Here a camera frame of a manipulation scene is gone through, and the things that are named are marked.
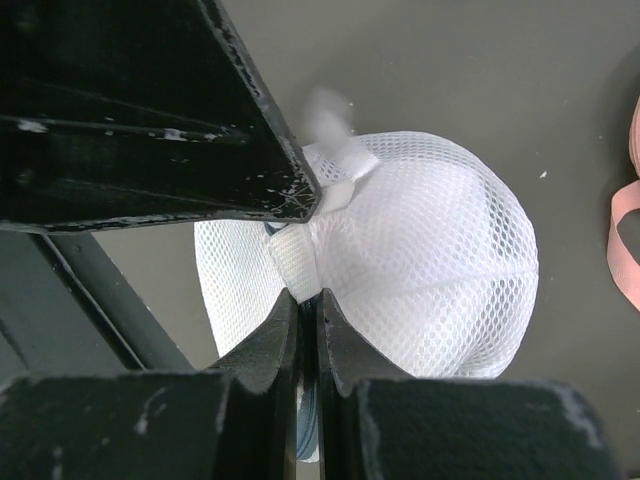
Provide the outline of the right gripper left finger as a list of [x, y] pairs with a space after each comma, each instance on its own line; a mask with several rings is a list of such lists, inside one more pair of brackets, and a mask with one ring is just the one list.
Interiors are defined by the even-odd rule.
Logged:
[[27, 376], [1, 390], [5, 479], [291, 479], [298, 307], [212, 368]]

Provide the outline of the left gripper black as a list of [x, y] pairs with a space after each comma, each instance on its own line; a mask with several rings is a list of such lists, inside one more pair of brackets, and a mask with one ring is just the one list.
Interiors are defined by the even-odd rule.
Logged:
[[190, 370], [90, 234], [1, 234], [1, 377]]

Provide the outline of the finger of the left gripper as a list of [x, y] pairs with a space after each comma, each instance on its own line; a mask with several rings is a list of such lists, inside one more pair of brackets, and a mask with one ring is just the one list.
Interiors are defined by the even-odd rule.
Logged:
[[302, 223], [319, 184], [218, 1], [1, 5], [1, 226]]

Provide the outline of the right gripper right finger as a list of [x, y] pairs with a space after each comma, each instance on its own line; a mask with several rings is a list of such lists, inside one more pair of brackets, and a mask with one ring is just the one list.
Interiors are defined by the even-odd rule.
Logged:
[[590, 405], [549, 381], [418, 379], [316, 303], [325, 479], [620, 479]]

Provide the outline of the white mesh laundry bag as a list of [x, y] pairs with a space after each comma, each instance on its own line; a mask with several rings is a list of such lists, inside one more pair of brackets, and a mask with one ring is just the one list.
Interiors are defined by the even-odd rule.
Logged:
[[322, 198], [305, 224], [194, 226], [202, 297], [220, 355], [288, 290], [324, 289], [382, 355], [415, 377], [494, 379], [513, 360], [539, 279], [533, 226], [477, 156], [437, 135], [356, 135], [350, 104], [318, 89], [304, 156]]

